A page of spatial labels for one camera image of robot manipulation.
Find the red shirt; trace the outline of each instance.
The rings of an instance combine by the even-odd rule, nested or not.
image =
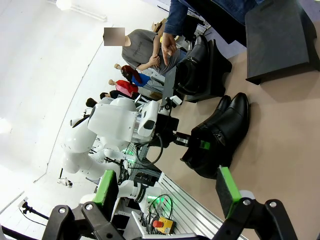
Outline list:
[[[116,81],[116,84],[118,84],[119,86],[127,89],[130,94],[132,92],[133,93],[137,93],[138,92],[138,87],[136,85],[130,84],[130,82],[128,82],[128,81],[118,80],[118,81]]]

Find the brown tabletop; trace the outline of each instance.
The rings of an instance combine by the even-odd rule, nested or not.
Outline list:
[[[320,22],[314,24],[320,38]],[[320,40],[315,41],[320,55]],[[240,190],[252,191],[258,202],[283,202],[300,240],[315,240],[320,232],[320,73],[306,72],[254,85],[246,81],[247,53],[230,58],[226,94],[246,93],[251,103],[249,131],[233,155],[231,174]],[[172,110],[178,131],[189,134],[215,110],[220,97],[183,102]],[[151,147],[154,160],[160,149]],[[180,157],[186,148],[173,143],[156,166],[221,219],[216,181],[197,175]],[[258,239],[253,230],[243,234]]]

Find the black leather shoe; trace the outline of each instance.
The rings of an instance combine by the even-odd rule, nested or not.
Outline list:
[[[191,135],[192,134],[198,135],[204,129],[209,129],[212,126],[212,124],[214,124],[221,117],[221,115],[226,111],[230,103],[231,103],[231,97],[228,95],[224,95],[220,99],[213,114],[210,117],[208,117],[205,121],[200,123],[198,126],[196,126],[194,129],[192,129]]]
[[[209,56],[209,47],[203,35],[197,37],[194,47],[188,51],[187,56],[176,65],[175,89],[184,89],[194,95],[200,86],[201,72]]]
[[[246,136],[250,124],[249,101],[244,93],[238,93],[226,110],[206,127],[191,133],[190,145],[181,158],[200,176],[216,179],[221,165],[230,167],[232,156]]]

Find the person in red shirt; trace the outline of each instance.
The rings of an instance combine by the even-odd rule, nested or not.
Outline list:
[[[138,87],[136,85],[124,80],[113,81],[112,79],[110,79],[109,85],[115,86],[115,89],[125,95],[128,95],[129,97],[132,97],[133,93],[138,92]]]

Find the screw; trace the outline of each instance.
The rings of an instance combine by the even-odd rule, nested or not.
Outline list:
[[[251,201],[248,200],[248,199],[246,199],[246,200],[243,201],[243,204],[246,205],[246,206],[248,206],[248,205],[251,204]]]
[[[272,201],[272,202],[270,202],[269,205],[270,205],[270,207],[275,208],[277,206],[277,203]]]
[[[91,210],[93,208],[94,208],[94,206],[92,206],[91,204],[88,204],[87,206],[85,206],[85,209],[87,209],[87,210]]]
[[[64,214],[66,212],[66,209],[64,207],[59,209],[59,213]]]

